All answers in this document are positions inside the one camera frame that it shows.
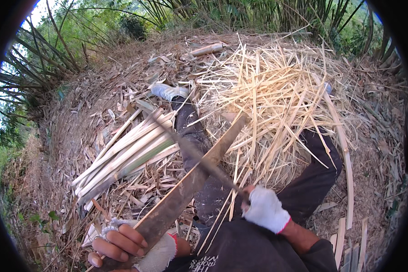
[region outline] pile of bamboo shavings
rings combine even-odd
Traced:
[[[78,200],[103,183],[116,181],[126,176],[132,177],[147,164],[161,160],[178,150],[178,146],[174,144],[169,134],[153,121],[155,118],[165,128],[172,129],[171,119],[174,113],[164,115],[162,112],[162,108],[156,108],[147,119],[118,140],[136,116],[141,113],[141,109],[138,109],[129,118],[100,152],[92,166],[72,182],[72,185],[76,186],[74,193],[78,196]],[[85,203],[84,208],[90,210],[92,205],[93,203],[89,200]]]
[[[299,155],[315,157],[300,140],[304,129],[318,132],[318,127],[324,128],[324,135],[330,135],[340,150],[343,146],[337,139],[346,142],[350,139],[348,135],[354,133],[352,123],[358,117],[348,99],[353,90],[346,83],[349,80],[347,68],[328,58],[331,50],[323,46],[310,48],[297,44],[294,47],[282,48],[278,41],[265,46],[240,41],[231,56],[225,60],[215,57],[207,73],[197,79],[202,94],[197,101],[202,116],[199,121],[204,122],[213,140],[218,139],[223,127],[227,126],[229,118],[226,116],[241,110],[251,118],[251,123],[239,134],[225,159],[233,166],[237,184],[245,184],[250,176],[254,185],[260,182],[267,188],[285,187],[299,175],[299,165],[308,164]],[[331,105],[325,100],[328,83],[332,86]],[[340,118],[333,118],[330,107]],[[319,135],[329,155],[323,135]],[[347,145],[349,147],[346,146],[342,153],[348,148],[356,148],[349,140]],[[350,166],[350,160],[347,163],[345,166]],[[352,172],[347,176],[349,188]],[[348,198],[349,220],[353,213],[350,205],[353,193]],[[228,209],[231,219],[234,205]]]

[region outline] shoe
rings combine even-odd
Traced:
[[[176,96],[187,98],[189,96],[189,89],[179,86],[171,87],[163,83],[158,83],[151,87],[151,93],[168,101],[172,101]]]

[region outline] white work glove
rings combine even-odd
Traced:
[[[109,231],[119,231],[122,224],[127,224],[134,227],[137,220],[121,220],[112,218],[109,226],[102,229],[101,238],[108,241],[106,235]],[[177,237],[165,233],[156,245],[131,268],[137,269],[139,272],[162,272],[166,269],[169,262],[177,253]]]
[[[251,223],[278,234],[291,220],[288,212],[282,208],[276,193],[271,189],[257,186],[249,193],[249,200],[250,206],[242,204],[242,217]]]

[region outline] black pants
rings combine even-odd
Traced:
[[[177,110],[183,101],[185,101],[185,99],[182,97],[174,98],[172,101],[173,109]],[[207,138],[202,124],[198,122],[187,127],[187,124],[197,119],[198,116],[191,102],[188,100],[178,112],[175,128],[181,137],[192,142],[196,148],[202,152],[201,155],[203,155],[210,149],[211,143]],[[314,157],[311,157],[310,165],[305,168],[302,174],[277,194],[283,208],[288,211],[292,220],[298,224],[304,224],[313,214],[317,206],[323,202],[328,191],[342,171],[342,161],[329,136],[323,136],[323,139],[330,149],[330,155],[335,167],[326,154],[325,148],[317,133],[304,130],[301,133],[301,139],[309,150],[321,160],[321,162],[328,166],[328,169]],[[183,169],[188,172],[196,165],[197,161],[192,159],[191,156],[188,155],[188,150],[182,148],[181,145],[180,151],[183,156]],[[212,226],[229,191],[230,189],[224,187],[222,182],[217,178],[210,176],[207,179],[202,190],[195,196],[195,206],[202,224]],[[239,202],[241,202],[241,199],[236,199],[235,211],[237,214],[240,213]]]

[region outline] finger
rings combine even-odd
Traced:
[[[143,238],[143,236],[137,232],[134,228],[127,224],[122,224],[118,231],[120,234],[124,235],[125,237],[129,238],[131,241],[135,242],[136,245],[140,247],[146,248],[148,246],[147,241]]]
[[[116,245],[111,244],[102,238],[95,238],[94,241],[92,242],[92,247],[94,248],[94,250],[98,251],[99,253],[106,255],[107,257],[117,260],[119,262],[126,262],[128,260],[127,253],[122,251]]]
[[[255,189],[254,185],[249,185],[245,189],[243,189],[244,192],[251,194],[251,192]]]
[[[106,234],[106,238],[111,242],[112,244],[116,245],[120,249],[141,257],[143,256],[143,249],[136,245],[135,242],[131,241],[129,238],[125,237],[124,235],[120,234],[118,231],[109,231]]]
[[[95,267],[101,267],[103,265],[103,260],[101,259],[101,256],[96,252],[89,253],[88,261]]]

